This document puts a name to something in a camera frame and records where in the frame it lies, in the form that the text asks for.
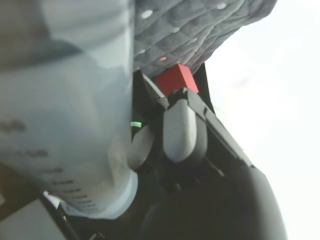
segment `dark gray blanket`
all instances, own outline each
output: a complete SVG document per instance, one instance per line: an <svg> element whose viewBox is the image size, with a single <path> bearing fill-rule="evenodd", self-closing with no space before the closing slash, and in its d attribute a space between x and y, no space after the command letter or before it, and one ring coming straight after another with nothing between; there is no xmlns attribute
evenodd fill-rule
<svg viewBox="0 0 320 240"><path fill-rule="evenodd" d="M134 69L154 77L177 63L194 73L242 26L277 0L135 0Z"/></svg>

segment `white wall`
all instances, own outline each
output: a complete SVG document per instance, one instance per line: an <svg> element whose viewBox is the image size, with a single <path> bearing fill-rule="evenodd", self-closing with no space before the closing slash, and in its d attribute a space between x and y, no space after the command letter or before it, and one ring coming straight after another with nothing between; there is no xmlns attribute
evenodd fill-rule
<svg viewBox="0 0 320 240"><path fill-rule="evenodd" d="M279 0L206 62L217 116L269 179L289 240L320 240L320 1Z"/></svg>

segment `translucent plastic container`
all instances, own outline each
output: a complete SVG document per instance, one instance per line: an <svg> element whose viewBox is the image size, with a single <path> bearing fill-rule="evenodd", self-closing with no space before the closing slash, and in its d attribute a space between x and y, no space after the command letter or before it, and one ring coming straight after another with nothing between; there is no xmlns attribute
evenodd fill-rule
<svg viewBox="0 0 320 240"><path fill-rule="evenodd" d="M138 185L127 165L133 6L26 2L0 6L0 162L70 215L117 218Z"/></svg>

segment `green strip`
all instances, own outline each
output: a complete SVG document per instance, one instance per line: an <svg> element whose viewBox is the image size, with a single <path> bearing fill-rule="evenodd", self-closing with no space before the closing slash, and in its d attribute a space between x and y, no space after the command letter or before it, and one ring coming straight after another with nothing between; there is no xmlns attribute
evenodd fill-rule
<svg viewBox="0 0 320 240"><path fill-rule="evenodd" d="M131 127L142 128L142 122L132 121L131 122Z"/></svg>

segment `red block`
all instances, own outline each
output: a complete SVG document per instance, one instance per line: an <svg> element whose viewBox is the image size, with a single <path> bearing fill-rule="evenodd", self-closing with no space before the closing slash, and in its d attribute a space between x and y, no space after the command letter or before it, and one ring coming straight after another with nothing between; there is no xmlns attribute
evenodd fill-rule
<svg viewBox="0 0 320 240"><path fill-rule="evenodd" d="M199 92L194 77L187 66L176 64L160 75L155 77L155 81L162 93L168 97L174 90L184 87Z"/></svg>

